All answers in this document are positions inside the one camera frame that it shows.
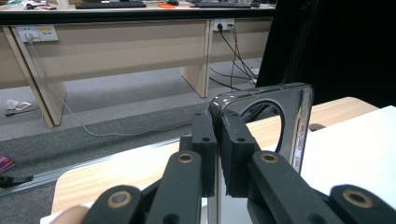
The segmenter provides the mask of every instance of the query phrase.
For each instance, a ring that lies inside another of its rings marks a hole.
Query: desk
[[[375,106],[347,97],[313,106],[310,123],[331,126],[375,110]],[[278,119],[264,119],[251,123],[248,127],[261,148],[277,142],[276,137],[280,130]],[[262,132],[269,134],[264,137],[260,135]],[[176,151],[178,141],[157,147],[128,150],[114,155],[112,160],[71,170],[57,181],[51,213],[61,212],[73,205],[93,202],[102,192],[120,184],[144,188],[161,178],[168,158]]]
[[[31,74],[26,78],[38,87],[41,95],[36,99],[47,107],[53,126],[61,123],[64,105],[58,96],[64,99],[64,82],[68,80],[182,67],[182,76],[201,97],[206,97],[209,64],[233,59],[220,34],[213,32],[216,18],[235,18],[243,59],[262,57],[272,21],[266,15],[271,15],[273,8],[210,10],[190,6],[180,2],[175,10],[155,4],[123,10],[75,10],[72,5],[56,12],[9,8],[0,12],[0,20],[4,17],[4,29],[10,29],[15,36]],[[34,43],[39,58],[29,44],[21,41],[15,26],[18,22],[12,20],[29,13],[48,20],[25,19],[20,24],[50,22],[59,37],[59,41]],[[231,31],[224,35],[233,43]]]

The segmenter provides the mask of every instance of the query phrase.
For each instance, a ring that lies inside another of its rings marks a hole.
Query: gray floor
[[[249,67],[257,68],[260,66],[261,60],[245,60],[245,63]],[[233,68],[230,62],[215,63],[211,67],[215,71],[226,75],[230,75]],[[233,74],[245,77],[239,70],[234,70]],[[229,77],[223,77],[215,73],[211,73],[211,77],[230,85]],[[149,117],[150,112],[156,113],[156,111],[161,110],[187,108],[186,106],[188,105],[201,105],[204,102],[211,101],[218,94],[231,91],[230,88],[222,87],[210,81],[209,97],[201,98],[181,76],[178,68],[69,81],[65,83],[65,86],[67,89],[65,100],[67,105],[85,124],[95,124],[95,126],[104,126],[116,121],[120,122],[124,118],[133,120],[131,118],[139,117],[135,115],[144,114]],[[255,85],[247,79],[234,78],[233,86],[239,89],[251,89]],[[80,121],[67,109],[64,109],[61,125],[53,129],[47,127],[39,110],[6,118],[5,114],[10,112],[6,111],[6,101],[8,99],[32,104],[26,110],[37,108],[35,98],[28,87],[0,90],[0,143],[4,143],[1,145],[6,147],[0,148],[0,152],[11,150],[11,152],[15,153],[14,155],[20,155],[15,156],[20,158],[13,158],[14,160],[23,161],[22,164],[17,163],[16,167],[2,173],[2,175],[38,175],[37,172],[30,173],[29,170],[44,170],[47,172],[48,169],[59,169],[59,166],[71,165],[70,161],[78,162],[78,160],[83,160],[82,158],[91,157],[91,154],[83,156],[82,154],[84,153],[94,153],[94,156],[103,157],[111,151],[106,149],[106,146],[103,148],[105,150],[103,152],[92,150],[90,147],[96,146],[96,144],[111,145],[112,150],[116,150],[114,149],[116,148],[114,144],[117,144],[120,150],[130,149],[127,141],[121,141],[118,138],[103,140],[102,138],[97,139],[93,136],[87,136],[84,134],[83,129],[79,128],[81,126]],[[155,119],[150,120],[156,123],[163,122],[161,119]],[[152,125],[147,123],[144,126],[150,127]],[[127,131],[130,130],[124,128],[120,130],[120,133]],[[57,148],[59,145],[67,145],[69,147],[70,142],[67,142],[69,141],[67,140],[68,138],[62,143],[53,142],[55,141],[54,139],[49,139],[46,134],[42,133],[51,133],[51,136],[53,136],[54,134],[64,135],[70,132],[79,133],[78,136],[82,138],[82,140],[73,140],[74,144],[77,144],[76,148],[71,148],[70,152],[58,152],[50,155],[52,150],[59,150]],[[176,133],[178,132],[183,134],[185,131],[182,129],[176,131]],[[37,141],[38,136],[32,136],[37,134],[43,140]],[[136,138],[133,142],[134,146],[140,147],[140,143],[147,145],[160,141],[158,139],[163,141],[171,138],[167,136],[167,133],[152,134],[144,139]],[[53,146],[43,148],[40,147],[40,144]],[[82,150],[81,153],[78,153],[78,158],[75,158],[76,150]],[[57,160],[53,158],[62,155],[64,155],[64,158],[57,158]],[[50,214],[54,189],[55,183],[52,182],[2,197],[0,199],[0,223],[38,223],[40,218]]]
[[[261,60],[245,60],[245,63],[251,68],[257,68],[260,67]],[[214,63],[211,67],[219,73],[230,75],[233,66],[227,62]],[[233,75],[246,76],[238,69],[234,70]],[[230,85],[229,77],[213,72],[211,77]],[[85,124],[200,104],[231,90],[210,81],[209,96],[201,98],[181,76],[178,68],[68,81],[65,86],[65,102]],[[239,89],[254,88],[252,82],[241,78],[233,78],[233,86]],[[32,104],[25,110],[37,108],[29,87],[0,90],[0,141],[81,126],[81,121],[66,108],[61,125],[53,129],[47,127],[39,110],[6,118],[5,114],[10,112],[6,110],[8,99]]]

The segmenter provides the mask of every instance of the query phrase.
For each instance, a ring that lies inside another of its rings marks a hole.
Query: screw hole
[[[271,154],[262,154],[261,158],[262,158],[262,161],[265,161],[265,162],[269,162],[269,163],[277,162],[277,157],[273,156]]]
[[[182,155],[178,156],[177,160],[182,163],[189,163],[194,160],[194,157],[190,154],[182,154]]]

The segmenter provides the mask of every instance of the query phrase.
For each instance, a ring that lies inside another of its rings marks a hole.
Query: floor
[[[249,68],[258,68],[261,59],[244,60]],[[227,85],[239,89],[251,89],[255,85],[232,62],[211,64],[210,76]],[[221,76],[230,75],[244,78]],[[67,95],[61,125],[50,129],[45,124],[37,103],[29,87],[0,90],[0,141],[39,133],[60,130],[105,120],[125,118],[158,110],[194,105],[211,101],[216,95],[231,91],[213,81],[209,81],[209,96],[201,98],[181,76],[179,68],[118,75],[111,77],[89,78],[65,82]],[[7,113],[6,102],[12,99],[30,105],[23,111],[34,110],[12,117]]]

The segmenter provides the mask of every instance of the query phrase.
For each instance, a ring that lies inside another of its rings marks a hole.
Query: wall socket
[[[222,19],[222,20],[215,20],[215,24],[213,26],[213,31],[218,31],[219,30],[219,24],[222,25],[222,30],[231,30],[231,26],[233,25],[234,19]]]
[[[35,26],[17,26],[17,31],[20,34],[22,42],[29,42],[26,38],[28,35],[33,35],[33,42],[39,42],[40,36]]]
[[[17,31],[22,42],[29,42],[28,35],[33,36],[33,42],[59,40],[53,25],[17,26]]]

